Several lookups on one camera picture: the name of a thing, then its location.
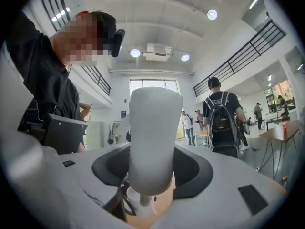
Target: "black cap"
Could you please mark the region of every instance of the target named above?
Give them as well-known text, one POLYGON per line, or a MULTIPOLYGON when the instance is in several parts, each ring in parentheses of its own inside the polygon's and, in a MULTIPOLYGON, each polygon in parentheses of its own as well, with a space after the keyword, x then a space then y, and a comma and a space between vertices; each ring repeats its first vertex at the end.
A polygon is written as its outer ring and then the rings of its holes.
POLYGON ((212 77, 211 79, 209 79, 208 85, 210 88, 219 87, 220 86, 219 79, 216 77, 212 77))

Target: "man in white shirt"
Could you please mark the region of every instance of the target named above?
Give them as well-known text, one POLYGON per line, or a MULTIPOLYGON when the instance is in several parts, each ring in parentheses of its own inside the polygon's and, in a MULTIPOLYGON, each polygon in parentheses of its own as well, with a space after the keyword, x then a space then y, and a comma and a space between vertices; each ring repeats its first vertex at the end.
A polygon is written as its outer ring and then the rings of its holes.
POLYGON ((193 118, 188 114, 186 114, 185 111, 182 111, 182 124, 186 130, 186 134, 189 139, 189 145, 191 145, 191 137, 192 137, 192 143, 195 145, 193 123, 194 123, 193 118))

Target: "large window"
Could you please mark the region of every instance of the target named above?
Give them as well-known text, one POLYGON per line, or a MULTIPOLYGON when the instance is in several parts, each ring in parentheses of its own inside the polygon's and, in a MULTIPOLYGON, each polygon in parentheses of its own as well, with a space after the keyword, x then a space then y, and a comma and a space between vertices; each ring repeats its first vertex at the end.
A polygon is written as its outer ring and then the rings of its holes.
MULTIPOLYGON (((132 92, 138 88, 141 87, 148 87, 148 86, 157 86, 157 87, 163 87, 170 90, 173 90, 177 93, 178 87, 176 81, 169 81, 169 80, 130 80, 130 93, 129 96, 132 94, 132 92)), ((181 117, 178 125, 177 135, 176 139, 185 138, 185 131, 184 127, 181 124, 181 117)))
POLYGON ((269 112, 276 112, 279 108, 280 101, 278 96, 281 95, 288 104, 288 109, 295 109, 295 100, 292 95, 291 87, 288 81, 283 81, 271 88, 265 90, 265 96, 268 102, 269 112))

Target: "recessed light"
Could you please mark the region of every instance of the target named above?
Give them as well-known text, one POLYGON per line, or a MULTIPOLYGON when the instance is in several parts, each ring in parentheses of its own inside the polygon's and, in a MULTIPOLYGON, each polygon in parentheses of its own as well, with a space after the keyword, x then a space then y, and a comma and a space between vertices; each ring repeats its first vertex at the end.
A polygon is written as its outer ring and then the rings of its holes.
POLYGON ((253 3, 250 5, 249 9, 253 8, 253 6, 257 3, 258 0, 254 0, 253 3))
POLYGON ((183 62, 188 61, 189 59, 190 59, 190 56, 189 56, 188 54, 185 54, 185 55, 183 55, 183 56, 181 57, 181 60, 182 60, 183 62))
POLYGON ((301 65, 299 66, 299 68, 297 68, 297 70, 299 71, 302 67, 303 67, 303 64, 301 64, 301 65))
POLYGON ((209 10, 207 15, 208 15, 208 18, 213 21, 217 18, 217 11, 209 10))
POLYGON ((141 52, 140 52, 140 50, 138 50, 138 49, 132 49, 132 50, 130 51, 130 55, 131 55, 132 57, 134 57, 134 58, 139 57, 140 54, 141 54, 141 52))

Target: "sneaker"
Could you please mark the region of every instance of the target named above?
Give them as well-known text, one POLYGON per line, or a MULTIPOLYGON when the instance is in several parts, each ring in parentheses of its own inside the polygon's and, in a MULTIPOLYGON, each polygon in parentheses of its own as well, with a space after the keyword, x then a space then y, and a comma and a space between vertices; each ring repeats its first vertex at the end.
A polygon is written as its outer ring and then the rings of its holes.
POLYGON ((240 144, 240 145, 239 145, 239 149, 240 149, 241 151, 245 151, 245 150, 249 149, 249 146, 245 146, 244 144, 240 144))

